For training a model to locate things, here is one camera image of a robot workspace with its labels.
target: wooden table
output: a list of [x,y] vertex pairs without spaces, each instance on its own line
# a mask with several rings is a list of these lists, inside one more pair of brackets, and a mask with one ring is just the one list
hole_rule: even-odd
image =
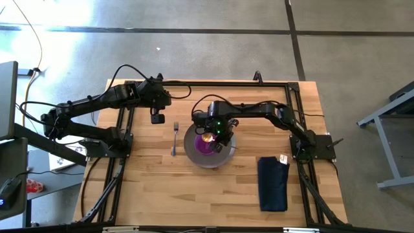
[[[115,80],[114,85],[124,82],[125,80]],[[299,84],[304,112],[322,114],[316,83]],[[188,92],[187,87],[166,89],[173,96],[183,96]],[[193,87],[190,97],[173,100],[172,105],[162,111],[166,116],[165,124],[151,124],[149,110],[136,109],[132,128],[133,152],[125,167],[117,225],[305,226],[298,169],[290,152],[289,131],[275,128],[264,118],[241,118],[239,126],[234,130],[238,150],[230,162],[220,168],[205,169],[194,165],[187,158],[183,140],[187,128],[192,124],[191,109],[197,100],[212,93],[235,104],[253,104],[263,100],[286,102],[285,91],[280,87]],[[207,109],[212,100],[214,98],[207,98],[197,109]],[[115,126],[117,116],[118,110],[102,110],[98,126]],[[172,157],[174,121],[179,122],[179,134],[177,155]],[[306,122],[308,129],[316,134],[327,132],[321,116],[306,116]],[[260,157],[278,158],[280,154],[289,155],[291,163],[287,186],[288,210],[261,212],[256,162]],[[103,190],[108,160],[101,159],[91,172],[85,191],[85,212],[92,207]],[[347,222],[333,165],[327,161],[315,161],[315,169],[321,196],[335,214]],[[312,216],[316,219],[314,200],[309,200]],[[107,215],[110,212],[111,197],[108,203]],[[78,219],[79,200],[74,215],[74,220]]]

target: concrete floor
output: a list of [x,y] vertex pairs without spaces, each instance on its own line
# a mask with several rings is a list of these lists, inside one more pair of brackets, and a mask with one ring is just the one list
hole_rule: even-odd
[[[90,27],[289,29],[284,0],[128,0],[18,1],[33,23]],[[298,30],[414,31],[410,0],[291,0]],[[12,2],[0,22],[24,23]],[[298,80],[290,36],[224,34],[116,34],[44,32],[45,71],[30,100],[52,103],[101,93],[106,79],[123,63],[147,75],[166,78],[245,79],[260,70],[265,80]],[[379,191],[376,182],[392,178],[376,129],[355,122],[387,103],[387,97],[413,80],[414,38],[299,36],[306,80],[316,81],[336,147],[340,184],[349,222],[359,227],[412,232],[414,186]],[[33,67],[39,57],[31,31],[0,31],[0,61]],[[120,78],[134,78],[127,69]],[[18,81],[23,101],[28,79]],[[34,116],[47,107],[28,111]],[[90,116],[76,119],[92,124]],[[69,223],[79,186],[33,201],[34,221]],[[20,227],[21,216],[0,221]]]

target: silver fork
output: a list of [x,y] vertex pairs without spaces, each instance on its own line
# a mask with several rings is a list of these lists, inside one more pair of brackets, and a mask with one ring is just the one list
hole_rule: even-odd
[[173,156],[175,156],[175,143],[176,143],[178,132],[179,132],[179,123],[174,122],[174,146],[173,146],[173,153],[171,153]]

